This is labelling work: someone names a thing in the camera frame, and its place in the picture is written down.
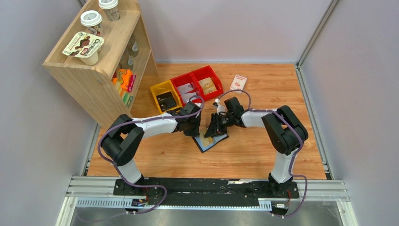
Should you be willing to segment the gold credit card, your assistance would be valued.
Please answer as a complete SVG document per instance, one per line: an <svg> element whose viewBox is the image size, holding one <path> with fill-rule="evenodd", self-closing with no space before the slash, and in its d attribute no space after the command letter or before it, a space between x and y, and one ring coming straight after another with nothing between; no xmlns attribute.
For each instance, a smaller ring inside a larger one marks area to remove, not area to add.
<svg viewBox="0 0 399 226"><path fill-rule="evenodd" d="M216 91L217 91L217 88L215 86L207 87L206 89L203 90L205 95L211 94Z"/></svg>
<svg viewBox="0 0 399 226"><path fill-rule="evenodd" d="M204 147L210 146L213 143L212 137L205 137L206 130L201 130L199 138Z"/></svg>

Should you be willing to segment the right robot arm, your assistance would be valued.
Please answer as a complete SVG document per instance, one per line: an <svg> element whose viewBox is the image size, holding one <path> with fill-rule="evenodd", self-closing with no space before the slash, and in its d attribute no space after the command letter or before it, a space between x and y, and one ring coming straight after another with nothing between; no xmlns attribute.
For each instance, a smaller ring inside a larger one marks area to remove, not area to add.
<svg viewBox="0 0 399 226"><path fill-rule="evenodd" d="M226 110L213 113L205 137L216 137L227 133L231 126L242 128L264 127L276 149L276 158L268 180L275 190L282 190L293 180L292 168L297 152L309 135L287 105L276 110L244 109L236 97L224 101Z"/></svg>

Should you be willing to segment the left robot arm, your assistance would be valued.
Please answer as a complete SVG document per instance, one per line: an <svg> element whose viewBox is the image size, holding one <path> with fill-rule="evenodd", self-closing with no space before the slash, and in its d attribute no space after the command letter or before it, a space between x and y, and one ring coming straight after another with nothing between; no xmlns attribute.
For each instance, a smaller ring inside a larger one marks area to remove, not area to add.
<svg viewBox="0 0 399 226"><path fill-rule="evenodd" d="M110 162L128 185L143 178L134 156L142 140L160 134L182 132L189 137L199 136L203 105L189 102L183 108L170 110L147 118L130 118L120 115L103 134L98 150Z"/></svg>

